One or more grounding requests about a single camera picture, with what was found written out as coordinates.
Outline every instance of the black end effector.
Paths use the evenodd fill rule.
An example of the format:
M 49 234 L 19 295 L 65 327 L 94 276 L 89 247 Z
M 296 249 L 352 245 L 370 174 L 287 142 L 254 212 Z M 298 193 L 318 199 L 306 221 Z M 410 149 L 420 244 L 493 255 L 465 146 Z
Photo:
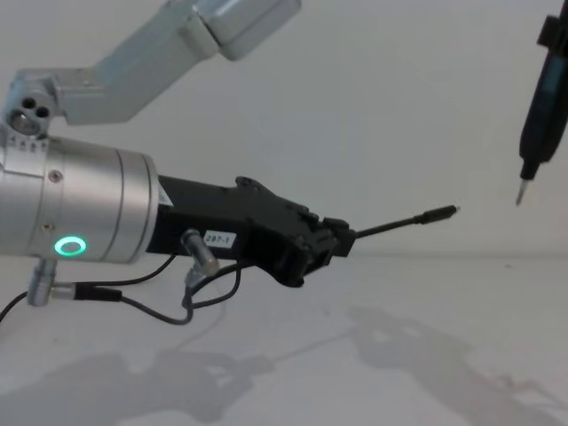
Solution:
M 548 48 L 548 56 L 521 137 L 525 185 L 552 159 L 568 122 L 568 1 L 560 16 L 547 17 L 538 43 Z
M 357 238 L 343 220 L 320 220 L 247 177 L 237 178 L 233 188 L 172 177 L 160 182 L 173 206 L 159 209 L 150 253 L 185 255 L 180 238 L 195 229 L 215 257 L 253 264 L 297 288 L 333 256 L 348 256 Z M 208 241 L 208 236 L 220 240 Z

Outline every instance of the white table surface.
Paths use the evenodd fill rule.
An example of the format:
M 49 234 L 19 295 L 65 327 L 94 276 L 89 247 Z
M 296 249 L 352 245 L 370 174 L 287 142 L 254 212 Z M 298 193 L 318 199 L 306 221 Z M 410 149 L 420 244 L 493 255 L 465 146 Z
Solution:
M 64 264 L 59 277 L 162 261 Z M 2 304 L 32 265 L 0 261 Z M 129 296 L 181 316 L 188 265 Z M 0 327 L 0 424 L 563 426 L 567 277 L 562 259 L 360 256 L 301 290 L 244 272 L 239 295 L 189 327 L 119 304 L 20 306 Z

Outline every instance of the robotic arm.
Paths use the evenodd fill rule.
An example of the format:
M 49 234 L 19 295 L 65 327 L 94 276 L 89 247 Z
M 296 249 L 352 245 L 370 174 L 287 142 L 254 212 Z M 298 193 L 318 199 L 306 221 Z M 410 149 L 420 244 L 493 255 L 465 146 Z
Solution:
M 17 73 L 0 125 L 0 255 L 39 258 L 28 303 L 56 296 L 59 260 L 128 264 L 145 252 L 193 256 L 186 285 L 218 259 L 258 266 L 279 283 L 348 256 L 357 238 L 451 217 L 435 210 L 368 233 L 284 200 L 239 177 L 232 188 L 160 176 L 151 158 L 49 134 L 70 125 L 126 122 L 197 63 L 241 59 L 300 9 L 300 0 L 170 0 L 90 68 Z

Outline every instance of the screw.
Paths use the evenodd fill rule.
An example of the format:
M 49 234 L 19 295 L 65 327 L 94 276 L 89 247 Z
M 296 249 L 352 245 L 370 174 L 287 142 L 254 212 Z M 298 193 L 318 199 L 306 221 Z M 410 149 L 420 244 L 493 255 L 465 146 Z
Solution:
M 61 172 L 59 170 L 50 171 L 50 173 L 47 175 L 47 177 L 54 184 L 61 182 L 61 180 L 63 179 L 63 175 L 61 174 Z

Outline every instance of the green led ring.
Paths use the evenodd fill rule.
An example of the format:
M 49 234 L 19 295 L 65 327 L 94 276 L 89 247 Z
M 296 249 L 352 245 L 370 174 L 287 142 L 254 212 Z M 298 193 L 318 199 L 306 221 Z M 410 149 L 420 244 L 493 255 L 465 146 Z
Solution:
M 75 251 L 66 251 L 65 246 L 67 244 L 77 244 L 79 248 Z M 87 250 L 87 243 L 83 238 L 68 236 L 57 241 L 55 243 L 55 246 L 53 246 L 53 248 L 55 249 L 55 252 L 60 256 L 77 257 L 82 255 Z

